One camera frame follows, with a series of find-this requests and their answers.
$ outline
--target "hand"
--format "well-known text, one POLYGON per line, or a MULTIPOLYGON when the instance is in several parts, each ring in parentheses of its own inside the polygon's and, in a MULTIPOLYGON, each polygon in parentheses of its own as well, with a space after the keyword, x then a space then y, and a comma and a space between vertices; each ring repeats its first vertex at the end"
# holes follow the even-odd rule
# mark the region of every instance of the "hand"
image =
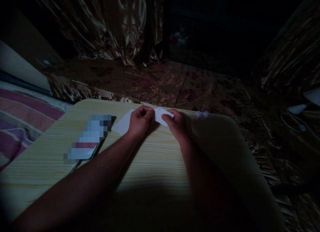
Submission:
POLYGON ((171 114, 174 115, 172 118, 169 115, 163 114, 162 119, 168 124, 171 133, 174 135, 177 141, 185 138, 189 138, 187 133, 186 119, 184 114, 178 112, 177 110, 169 110, 171 114))
POLYGON ((154 114, 154 109, 147 106, 140 106, 132 112, 127 135, 134 139, 141 140, 149 125, 153 123, 154 114))

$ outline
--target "person's left hand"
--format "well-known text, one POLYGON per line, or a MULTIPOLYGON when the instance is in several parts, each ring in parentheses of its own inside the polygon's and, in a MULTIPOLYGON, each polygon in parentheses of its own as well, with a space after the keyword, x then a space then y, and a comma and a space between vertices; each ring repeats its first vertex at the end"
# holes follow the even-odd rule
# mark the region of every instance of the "person's left hand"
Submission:
POLYGON ((141 140, 148 127, 154 121, 154 109, 147 106, 140 106, 131 113, 130 125, 127 135, 134 139, 141 140))

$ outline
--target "striped blanket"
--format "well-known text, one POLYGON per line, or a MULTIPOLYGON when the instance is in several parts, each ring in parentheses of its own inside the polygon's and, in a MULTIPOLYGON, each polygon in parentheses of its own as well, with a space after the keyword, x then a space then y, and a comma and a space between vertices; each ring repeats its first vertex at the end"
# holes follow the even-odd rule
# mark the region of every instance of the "striped blanket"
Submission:
POLYGON ((63 114, 32 95, 0 89, 0 171, 63 114))

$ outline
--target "wooden table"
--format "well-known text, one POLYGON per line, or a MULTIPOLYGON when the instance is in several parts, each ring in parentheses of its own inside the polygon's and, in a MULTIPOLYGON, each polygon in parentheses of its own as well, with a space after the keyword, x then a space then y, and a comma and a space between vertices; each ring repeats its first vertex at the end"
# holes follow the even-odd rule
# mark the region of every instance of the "wooden table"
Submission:
MULTIPOLYGON (((64 133, 66 122, 84 115, 112 115, 116 123, 139 106, 95 99, 74 105, 0 174, 10 220, 70 172, 72 165, 63 164, 63 153, 70 147, 66 140, 70 134, 64 133)), ((236 123, 215 114, 209 120, 196 120, 195 112, 179 111, 187 116, 189 134, 227 175, 257 224, 264 231, 283 230, 282 213, 236 123)), ((84 125, 85 121, 79 122, 75 131, 84 125)), ((119 137, 111 132, 101 151, 119 137)), ((124 218, 134 218, 129 228, 157 227, 156 223, 163 228, 182 224, 190 228, 190 222, 196 220, 180 147, 168 127, 159 125, 143 142, 106 213, 112 218, 108 226, 119 230, 128 228, 124 218)))

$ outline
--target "floral curtain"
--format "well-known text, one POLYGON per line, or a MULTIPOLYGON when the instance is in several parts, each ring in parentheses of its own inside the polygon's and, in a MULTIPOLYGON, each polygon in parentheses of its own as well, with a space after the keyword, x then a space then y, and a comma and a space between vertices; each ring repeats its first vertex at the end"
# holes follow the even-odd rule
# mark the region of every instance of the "floral curtain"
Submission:
POLYGON ((162 57, 163 0, 37 0, 81 59, 121 58, 143 68, 162 57))
POLYGON ((299 96, 320 86, 320 0, 304 0, 253 68, 260 87, 299 96))

